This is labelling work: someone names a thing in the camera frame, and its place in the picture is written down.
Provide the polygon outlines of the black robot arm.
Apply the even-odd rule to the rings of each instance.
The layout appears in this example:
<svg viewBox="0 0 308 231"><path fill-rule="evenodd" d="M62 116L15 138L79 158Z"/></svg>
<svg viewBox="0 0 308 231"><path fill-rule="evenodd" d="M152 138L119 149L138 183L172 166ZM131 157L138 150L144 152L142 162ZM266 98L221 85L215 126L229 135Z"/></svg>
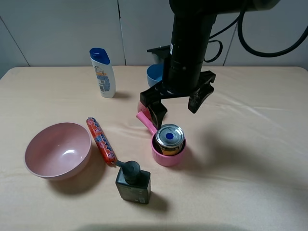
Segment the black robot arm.
<svg viewBox="0 0 308 231"><path fill-rule="evenodd" d="M163 99L189 97L188 109L196 113L213 93L216 75L201 70L216 16L223 13L263 11L276 0L171 0L174 13L169 50L164 55L162 80L141 92L140 102L149 109L151 120L160 129L167 109Z"/></svg>

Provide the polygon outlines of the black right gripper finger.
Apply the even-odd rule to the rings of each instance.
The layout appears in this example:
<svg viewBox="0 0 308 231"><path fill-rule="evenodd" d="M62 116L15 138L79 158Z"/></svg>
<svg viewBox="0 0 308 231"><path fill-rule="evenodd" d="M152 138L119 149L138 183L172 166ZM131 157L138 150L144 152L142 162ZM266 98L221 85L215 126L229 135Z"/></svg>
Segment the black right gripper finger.
<svg viewBox="0 0 308 231"><path fill-rule="evenodd" d="M148 106L150 111L152 124L156 129L160 129L165 114L167 113L167 108L161 102L154 102Z"/></svg>
<svg viewBox="0 0 308 231"><path fill-rule="evenodd" d="M214 92L214 88L208 83L202 85L189 98L188 109L196 113L205 99Z"/></svg>

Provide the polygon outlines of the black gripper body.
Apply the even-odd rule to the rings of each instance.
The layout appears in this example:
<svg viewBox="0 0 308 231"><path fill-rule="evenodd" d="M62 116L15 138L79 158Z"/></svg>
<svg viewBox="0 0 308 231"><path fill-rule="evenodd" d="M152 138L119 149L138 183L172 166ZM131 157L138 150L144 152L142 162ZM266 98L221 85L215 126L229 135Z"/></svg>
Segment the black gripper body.
<svg viewBox="0 0 308 231"><path fill-rule="evenodd" d="M140 102L148 107L162 99L189 97L204 84L214 83L216 75L201 71L201 65L183 66L170 58L164 60L162 80L141 92Z"/></svg>

